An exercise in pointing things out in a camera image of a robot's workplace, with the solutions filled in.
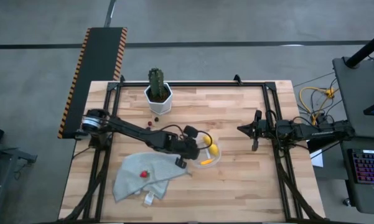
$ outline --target wooden table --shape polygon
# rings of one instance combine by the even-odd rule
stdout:
[[[275,82],[283,118],[292,119],[299,116],[292,83]],[[88,109],[103,107],[107,83],[91,83],[85,112]],[[122,87],[118,116],[142,127],[147,126],[148,121],[152,121],[153,129],[168,124],[178,124],[183,128],[188,124],[208,131],[213,137],[218,138],[222,158],[214,167],[207,169],[188,166],[192,175],[171,180],[164,199],[155,199],[150,207],[143,205],[145,194],[130,196],[115,203],[112,188],[124,157],[136,152],[153,151],[143,142],[115,134],[106,180],[102,222],[284,220],[270,141],[260,139],[258,150],[252,152],[252,140],[236,130],[237,126],[251,123],[256,110],[264,111],[261,88],[172,87],[174,94],[172,110],[160,116],[157,123],[154,122],[156,115],[149,110],[143,90],[143,87]],[[88,140],[78,141],[75,153],[87,148],[87,145]],[[93,151],[84,152],[74,158],[59,218],[66,217],[86,192]],[[314,210],[324,217],[324,209],[307,149],[295,147],[291,149],[291,157],[299,191]],[[96,198],[95,195],[91,206],[92,216],[94,216]],[[288,198],[293,210],[290,194]]]

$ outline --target rgb keyboard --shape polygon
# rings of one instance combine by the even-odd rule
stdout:
[[[352,170],[355,170],[355,180],[361,184],[374,184],[374,153],[351,150],[349,154],[354,166]]]

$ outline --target gray cloth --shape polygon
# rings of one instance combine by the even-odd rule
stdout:
[[[187,169],[176,166],[178,155],[156,152],[132,154],[123,159],[116,175],[113,196],[119,202],[140,190],[151,191],[159,199],[166,193],[169,180],[187,173]],[[142,178],[142,171],[148,171],[149,177]]]

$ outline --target red strawberry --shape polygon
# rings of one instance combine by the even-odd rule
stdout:
[[[149,172],[146,171],[146,170],[144,170],[144,171],[142,171],[142,172],[140,173],[139,176],[142,177],[142,178],[147,178],[147,177],[149,176]]]

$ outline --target gray floor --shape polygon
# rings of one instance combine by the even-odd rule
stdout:
[[[80,43],[86,28],[103,26],[108,5],[109,0],[0,0],[0,44]],[[118,0],[111,27],[118,26],[128,27],[127,42],[368,40],[374,37],[374,0]],[[331,72],[333,58],[360,47],[126,49],[122,74],[145,80],[151,67],[160,67],[168,80],[229,80],[239,74],[298,84]],[[13,182],[3,223],[52,221],[58,215],[74,141],[57,139],[57,130],[78,54],[77,49],[0,50],[5,142],[39,155]],[[295,92],[326,88],[333,79],[329,75]],[[331,115],[344,119],[342,104]],[[318,184],[327,217],[374,223],[374,215],[341,204],[347,196],[342,181]]]

